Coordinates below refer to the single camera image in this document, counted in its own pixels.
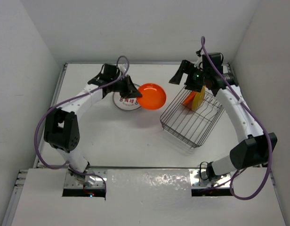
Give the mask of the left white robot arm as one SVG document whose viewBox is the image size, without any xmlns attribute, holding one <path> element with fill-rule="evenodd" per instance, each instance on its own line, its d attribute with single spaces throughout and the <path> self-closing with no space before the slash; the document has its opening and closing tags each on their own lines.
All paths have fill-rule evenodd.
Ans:
<svg viewBox="0 0 290 226">
<path fill-rule="evenodd" d="M 122 98 L 138 98 L 142 94 L 128 75 L 129 64 L 103 64 L 101 71 L 89 80 L 84 89 L 51 110 L 46 116 L 44 141 L 56 149 L 75 174 L 84 174 L 89 162 L 78 149 L 79 120 L 95 103 L 111 92 Z"/>
</svg>

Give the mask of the white plate red characters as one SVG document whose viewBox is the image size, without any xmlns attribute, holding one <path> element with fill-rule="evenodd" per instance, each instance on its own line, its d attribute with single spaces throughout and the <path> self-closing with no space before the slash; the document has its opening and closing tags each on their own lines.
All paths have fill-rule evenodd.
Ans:
<svg viewBox="0 0 290 226">
<path fill-rule="evenodd" d="M 119 105 L 119 103 L 126 104 L 139 104 L 136 98 L 123 98 L 118 92 L 113 92 L 112 101 L 114 105 Z"/>
</svg>

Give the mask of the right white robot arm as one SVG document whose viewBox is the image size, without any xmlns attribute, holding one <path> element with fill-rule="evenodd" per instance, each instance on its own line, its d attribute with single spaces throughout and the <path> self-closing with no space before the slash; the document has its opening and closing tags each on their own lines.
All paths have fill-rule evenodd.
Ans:
<svg viewBox="0 0 290 226">
<path fill-rule="evenodd" d="M 274 133 L 264 133 L 261 126 L 246 110 L 237 79 L 231 72 L 223 72 L 221 53 L 203 54 L 201 63 L 194 64 L 182 60 L 177 72 L 169 80 L 170 84 L 180 84 L 182 76 L 187 74 L 185 89 L 200 91 L 206 87 L 224 107 L 235 132 L 238 145 L 228 156 L 208 163 L 205 179 L 211 181 L 216 177 L 269 162 L 269 154 L 277 143 Z"/>
</svg>

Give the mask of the orange plate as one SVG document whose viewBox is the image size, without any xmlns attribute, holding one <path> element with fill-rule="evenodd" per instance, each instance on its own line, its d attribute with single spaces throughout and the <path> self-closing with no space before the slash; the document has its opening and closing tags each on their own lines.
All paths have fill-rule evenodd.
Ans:
<svg viewBox="0 0 290 226">
<path fill-rule="evenodd" d="M 146 83 L 138 88 L 142 97 L 137 97 L 140 106 L 146 110 L 158 110 L 164 106 L 167 95 L 164 89 L 154 83 Z"/>
<path fill-rule="evenodd" d="M 187 97 L 186 99 L 182 102 L 182 105 L 187 106 L 188 104 L 192 103 L 195 95 L 197 92 L 192 91 Z"/>
</svg>

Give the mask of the yellow plate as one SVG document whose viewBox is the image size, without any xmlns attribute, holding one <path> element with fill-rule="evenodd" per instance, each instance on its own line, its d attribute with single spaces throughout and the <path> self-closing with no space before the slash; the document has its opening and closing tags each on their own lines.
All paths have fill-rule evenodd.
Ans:
<svg viewBox="0 0 290 226">
<path fill-rule="evenodd" d="M 200 92 L 193 91 L 194 98 L 191 107 L 193 111 L 196 111 L 202 105 L 205 98 L 205 90 L 205 86 L 203 86 Z"/>
</svg>

